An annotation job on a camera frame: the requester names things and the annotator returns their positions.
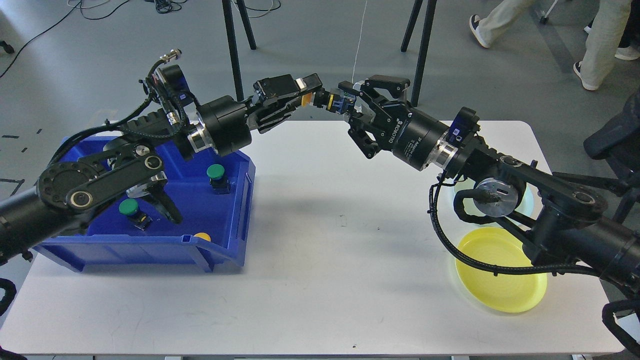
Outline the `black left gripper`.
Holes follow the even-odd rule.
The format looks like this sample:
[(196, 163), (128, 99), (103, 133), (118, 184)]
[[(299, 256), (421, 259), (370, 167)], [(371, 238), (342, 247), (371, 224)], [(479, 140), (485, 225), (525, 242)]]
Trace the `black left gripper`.
[(302, 106), (302, 96), (322, 86), (317, 73), (298, 79), (284, 74), (257, 80), (253, 84), (253, 104), (256, 106), (250, 111), (250, 129), (245, 118), (246, 104), (230, 95), (199, 105), (199, 119), (215, 152), (225, 157), (252, 143), (250, 130), (269, 132)]

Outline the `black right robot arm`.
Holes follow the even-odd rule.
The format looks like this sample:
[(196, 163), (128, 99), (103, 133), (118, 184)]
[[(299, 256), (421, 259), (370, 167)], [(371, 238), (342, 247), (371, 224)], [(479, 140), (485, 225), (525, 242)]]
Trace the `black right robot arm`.
[[(639, 233), (606, 218), (606, 201), (587, 187), (500, 153), (478, 134), (479, 117), (462, 107), (450, 124), (419, 111), (406, 99), (408, 79), (373, 75), (340, 82), (349, 136), (368, 158), (380, 151), (422, 171), (442, 172), (429, 190), (428, 214), (437, 237), (455, 257), (472, 268), (498, 275), (580, 274), (617, 287), (624, 300), (603, 306), (602, 322), (633, 355), (639, 342), (616, 319), (618, 312), (639, 312)], [(473, 180), (455, 194), (460, 221), (498, 224), (523, 245), (528, 267), (506, 267), (474, 259), (451, 243), (438, 217), (438, 198), (446, 179)]]

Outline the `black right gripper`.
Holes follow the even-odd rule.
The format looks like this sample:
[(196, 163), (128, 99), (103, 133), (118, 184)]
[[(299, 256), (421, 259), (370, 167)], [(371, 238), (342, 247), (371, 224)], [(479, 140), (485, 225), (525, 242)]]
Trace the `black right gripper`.
[[(369, 159), (380, 151), (422, 171), (438, 140), (449, 127), (407, 101), (410, 80), (372, 75), (364, 80), (338, 84), (338, 113), (348, 115), (347, 134)], [(374, 114), (364, 113), (357, 103)]]

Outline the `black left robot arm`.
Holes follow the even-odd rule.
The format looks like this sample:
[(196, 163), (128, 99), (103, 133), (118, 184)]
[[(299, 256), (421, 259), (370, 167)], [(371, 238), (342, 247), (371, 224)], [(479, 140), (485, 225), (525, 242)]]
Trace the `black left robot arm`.
[(61, 234), (83, 234), (125, 193), (135, 194), (174, 224), (183, 217), (163, 177), (156, 148), (171, 142), (186, 161), (214, 150), (220, 157), (252, 142), (252, 130), (268, 132), (322, 88), (313, 73), (258, 80), (245, 100), (226, 95), (201, 104), (180, 67), (182, 52), (162, 55), (141, 80), (146, 99), (122, 120), (82, 130), (64, 141), (34, 187), (1, 201), (1, 263), (30, 261), (30, 249)]

